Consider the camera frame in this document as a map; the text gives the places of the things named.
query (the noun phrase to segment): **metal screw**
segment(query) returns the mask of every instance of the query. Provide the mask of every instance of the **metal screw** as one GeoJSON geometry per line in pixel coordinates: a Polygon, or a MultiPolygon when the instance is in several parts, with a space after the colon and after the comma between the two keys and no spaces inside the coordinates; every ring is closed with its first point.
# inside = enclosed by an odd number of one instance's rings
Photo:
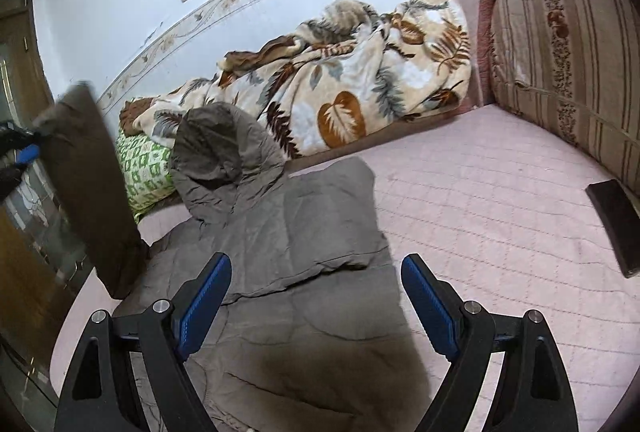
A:
{"type": "Polygon", "coordinates": [[[171,304],[168,300],[157,300],[156,302],[154,302],[154,311],[156,313],[164,313],[169,309],[170,305],[171,304]]]}
{"type": "Polygon", "coordinates": [[[482,311],[482,306],[475,300],[467,300],[465,302],[465,311],[467,313],[471,313],[472,315],[477,315],[480,311],[482,311]]]}
{"type": "Polygon", "coordinates": [[[99,324],[106,317],[107,317],[107,311],[105,311],[104,309],[98,309],[97,311],[94,312],[93,315],[91,315],[91,322],[93,322],[94,324],[99,324]]]}
{"type": "Polygon", "coordinates": [[[542,320],[545,319],[545,317],[542,316],[542,313],[537,309],[532,309],[531,311],[529,311],[529,313],[527,313],[527,316],[529,317],[529,320],[536,324],[539,324],[540,322],[542,322],[542,320]]]}

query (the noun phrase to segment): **green pillow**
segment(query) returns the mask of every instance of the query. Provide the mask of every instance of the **green pillow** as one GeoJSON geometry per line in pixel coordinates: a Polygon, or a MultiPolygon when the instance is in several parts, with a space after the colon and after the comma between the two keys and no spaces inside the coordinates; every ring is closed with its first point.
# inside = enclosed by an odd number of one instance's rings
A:
{"type": "Polygon", "coordinates": [[[175,192],[169,174],[171,149],[154,143],[146,134],[127,138],[120,131],[116,154],[124,175],[129,206],[138,222],[153,205],[175,192]]]}

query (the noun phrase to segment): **blue rubber fingertip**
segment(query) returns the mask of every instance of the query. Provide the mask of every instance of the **blue rubber fingertip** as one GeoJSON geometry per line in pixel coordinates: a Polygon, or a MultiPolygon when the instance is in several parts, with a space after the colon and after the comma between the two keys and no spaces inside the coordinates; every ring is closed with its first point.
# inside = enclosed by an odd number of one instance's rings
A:
{"type": "Polygon", "coordinates": [[[15,162],[19,165],[30,165],[40,157],[40,147],[36,144],[29,145],[18,152],[15,162]]]}
{"type": "Polygon", "coordinates": [[[402,286],[431,341],[433,349],[453,362],[460,349],[456,342],[453,319],[437,297],[418,266],[408,256],[402,261],[400,270],[402,286]]]}
{"type": "Polygon", "coordinates": [[[231,260],[223,255],[180,321],[176,353],[186,361],[198,352],[231,284],[231,260]]]}

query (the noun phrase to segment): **fleece blanket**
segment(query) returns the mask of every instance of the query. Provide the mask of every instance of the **fleece blanket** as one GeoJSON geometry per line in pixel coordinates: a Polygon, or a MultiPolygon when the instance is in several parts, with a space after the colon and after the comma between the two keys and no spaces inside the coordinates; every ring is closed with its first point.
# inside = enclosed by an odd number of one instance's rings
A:
{"type": "Polygon", "coordinates": [[[391,14],[338,0],[257,53],[226,54],[212,80],[127,103],[120,119],[125,134],[145,132],[172,147],[190,108],[226,102],[258,120],[294,159],[455,108],[468,87],[469,51],[455,0],[408,0],[391,14]]]}
{"type": "MultiPolygon", "coordinates": [[[[220,432],[413,431],[428,377],[376,222],[374,176],[359,158],[290,177],[247,113],[188,112],[171,158],[191,219],[156,242],[116,314],[173,297],[215,252],[232,283],[187,372],[220,432]]],[[[142,358],[136,385],[164,430],[142,358]]]]}

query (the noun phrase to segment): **floral blanket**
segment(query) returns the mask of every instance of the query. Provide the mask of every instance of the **floral blanket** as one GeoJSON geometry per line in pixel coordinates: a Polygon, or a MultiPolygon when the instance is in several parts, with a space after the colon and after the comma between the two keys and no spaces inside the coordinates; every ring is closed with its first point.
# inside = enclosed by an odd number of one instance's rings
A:
{"type": "Polygon", "coordinates": [[[257,53],[226,54],[212,80],[127,103],[120,119],[126,134],[145,132],[172,147],[185,112],[227,102],[255,117],[293,159],[455,108],[466,95],[469,53],[455,0],[408,0],[386,14],[337,0],[257,53]]]}

